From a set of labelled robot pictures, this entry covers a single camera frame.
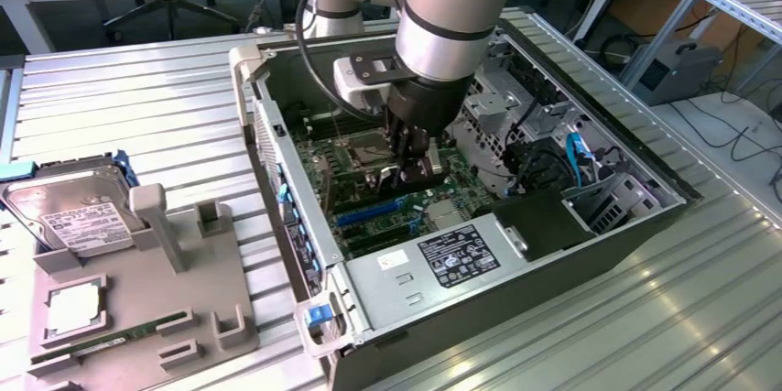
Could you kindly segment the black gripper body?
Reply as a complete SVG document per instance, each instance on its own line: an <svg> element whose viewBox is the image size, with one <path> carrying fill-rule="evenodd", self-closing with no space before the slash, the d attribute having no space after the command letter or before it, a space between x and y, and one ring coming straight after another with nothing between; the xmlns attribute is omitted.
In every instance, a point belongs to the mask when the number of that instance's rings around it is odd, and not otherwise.
<svg viewBox="0 0 782 391"><path fill-rule="evenodd" d="M385 131L394 136L404 128L438 136L454 121L473 80L469 75L454 81L416 77L393 82L385 102Z"/></svg>

